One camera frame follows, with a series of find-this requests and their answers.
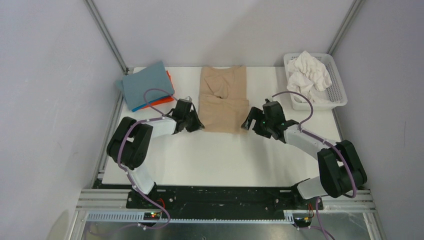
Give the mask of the beige t shirt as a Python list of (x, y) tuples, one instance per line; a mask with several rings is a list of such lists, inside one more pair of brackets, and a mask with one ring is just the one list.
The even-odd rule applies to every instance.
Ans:
[(246, 134), (241, 125), (249, 110), (246, 66), (201, 69), (198, 116), (205, 132)]

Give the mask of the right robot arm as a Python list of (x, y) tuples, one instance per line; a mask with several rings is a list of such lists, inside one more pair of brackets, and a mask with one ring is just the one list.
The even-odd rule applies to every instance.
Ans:
[(297, 209), (303, 209), (315, 197), (355, 198), (358, 187), (368, 180), (352, 142), (330, 141), (302, 128), (299, 122), (286, 119), (277, 101), (267, 101), (262, 109), (252, 107), (241, 128), (294, 146), (317, 160), (319, 175), (294, 185), (296, 191), (290, 195), (290, 202)]

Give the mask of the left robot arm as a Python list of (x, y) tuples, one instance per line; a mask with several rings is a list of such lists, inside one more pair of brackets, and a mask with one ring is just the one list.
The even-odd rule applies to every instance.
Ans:
[(158, 201), (157, 193), (152, 191), (156, 183), (143, 166), (150, 141), (183, 130), (192, 133), (204, 128), (191, 98), (180, 98), (175, 108), (161, 117), (139, 121), (124, 117), (109, 140), (106, 154), (124, 170), (133, 189), (140, 192), (138, 201), (145, 208), (152, 208)]

